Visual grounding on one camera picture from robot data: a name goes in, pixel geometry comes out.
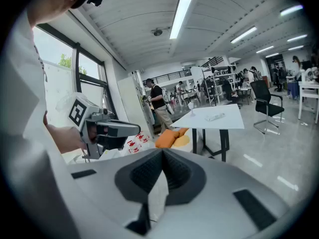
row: orange pillow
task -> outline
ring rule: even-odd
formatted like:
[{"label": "orange pillow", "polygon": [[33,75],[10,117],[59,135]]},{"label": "orange pillow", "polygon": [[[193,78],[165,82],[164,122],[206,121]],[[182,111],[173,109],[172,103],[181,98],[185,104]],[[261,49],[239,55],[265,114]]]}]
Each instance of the orange pillow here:
[{"label": "orange pillow", "polygon": [[183,135],[186,133],[187,130],[188,130],[188,128],[181,128],[181,129],[178,131],[179,137],[183,136]]},{"label": "orange pillow", "polygon": [[157,139],[155,142],[156,148],[170,148],[175,142],[175,139],[178,138],[178,131],[172,131],[166,129],[164,133]]}]

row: window frame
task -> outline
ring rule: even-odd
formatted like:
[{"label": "window frame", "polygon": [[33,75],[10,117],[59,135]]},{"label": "window frame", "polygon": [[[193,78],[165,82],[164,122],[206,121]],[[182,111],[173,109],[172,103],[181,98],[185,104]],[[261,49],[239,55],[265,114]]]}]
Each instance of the window frame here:
[{"label": "window frame", "polygon": [[84,56],[88,57],[89,59],[91,59],[95,63],[97,63],[98,66],[100,66],[101,70],[104,69],[104,73],[105,73],[105,77],[106,77],[106,70],[105,70],[104,61],[101,61],[98,58],[96,58],[90,52],[88,52],[83,47],[81,47],[81,44],[79,42],[76,43],[76,42],[72,41],[66,35],[64,35],[60,31],[56,30],[54,27],[50,26],[49,24],[47,24],[47,23],[38,24],[37,27],[40,28],[42,31],[46,32],[47,34],[58,39],[59,41],[63,42],[64,44],[73,48],[73,54],[75,54],[75,56],[72,56],[71,64],[75,65],[75,84],[76,84],[75,89],[76,89],[76,91],[82,92],[81,82],[95,85],[95,86],[99,86],[99,87],[103,87],[104,91],[106,92],[106,96],[109,99],[112,113],[114,114],[114,116],[112,116],[112,117],[113,117],[113,119],[118,120],[118,116],[117,116],[117,113],[116,113],[116,110],[114,107],[114,103],[113,103],[113,100],[111,97],[110,88],[109,88],[109,85],[107,83],[107,78],[106,78],[106,82],[104,82],[102,80],[98,80],[96,78],[93,78],[91,76],[88,76],[88,75],[85,75],[85,74],[82,74],[79,72],[79,55],[80,55],[80,53],[82,53]]}]

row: ceiling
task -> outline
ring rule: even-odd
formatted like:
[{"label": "ceiling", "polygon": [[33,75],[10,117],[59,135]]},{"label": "ceiling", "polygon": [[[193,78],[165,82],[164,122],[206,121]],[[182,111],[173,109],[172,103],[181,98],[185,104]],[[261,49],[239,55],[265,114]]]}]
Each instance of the ceiling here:
[{"label": "ceiling", "polygon": [[[294,0],[192,0],[177,39],[170,28],[178,0],[103,0],[71,11],[127,70],[226,54],[245,58],[274,45],[277,52],[309,44],[313,30],[302,10],[280,17]],[[257,31],[230,41],[252,26]],[[152,31],[162,29],[162,35]],[[287,39],[308,37],[287,44]]]}]

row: black t-shirt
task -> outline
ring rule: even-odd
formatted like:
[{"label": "black t-shirt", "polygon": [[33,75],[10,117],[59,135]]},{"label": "black t-shirt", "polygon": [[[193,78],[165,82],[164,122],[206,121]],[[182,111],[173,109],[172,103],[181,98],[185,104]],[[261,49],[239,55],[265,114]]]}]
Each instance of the black t-shirt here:
[{"label": "black t-shirt", "polygon": [[[157,97],[160,95],[163,95],[161,88],[157,85],[154,85],[154,87],[152,87],[152,90],[151,90],[151,98],[154,98],[154,97]],[[164,106],[165,102],[162,98],[158,101],[152,101],[152,104],[153,104],[154,109],[157,109],[157,108]]]}]

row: black office chair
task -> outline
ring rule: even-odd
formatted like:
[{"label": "black office chair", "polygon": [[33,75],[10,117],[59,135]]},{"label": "black office chair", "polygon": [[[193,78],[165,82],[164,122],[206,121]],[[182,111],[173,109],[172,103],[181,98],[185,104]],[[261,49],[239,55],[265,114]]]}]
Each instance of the black office chair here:
[{"label": "black office chair", "polygon": [[232,97],[231,96],[231,93],[232,93],[232,88],[231,88],[231,85],[228,83],[224,84],[222,86],[223,88],[223,91],[225,91],[226,93],[226,99],[228,101],[232,101],[233,104],[237,104],[238,105],[238,108],[240,108],[240,106],[243,106],[243,104],[239,104],[238,101],[240,100],[239,97]]},{"label": "black office chair", "polygon": [[[250,86],[253,88],[253,91],[255,93],[255,100],[256,102],[256,111],[265,114],[267,117],[266,119],[254,123],[254,127],[258,129],[261,133],[265,134],[267,131],[267,124],[268,122],[275,127],[279,127],[277,124],[273,123],[272,121],[268,120],[268,116],[272,117],[274,115],[280,114],[280,122],[282,120],[283,111],[285,110],[283,108],[283,97],[270,94],[268,87],[266,85],[266,82],[264,80],[254,81],[250,84]],[[281,100],[281,107],[270,104],[271,96],[279,97]],[[266,121],[266,127],[265,130],[261,130],[259,127],[257,127],[257,124],[260,124],[262,122]]]}]

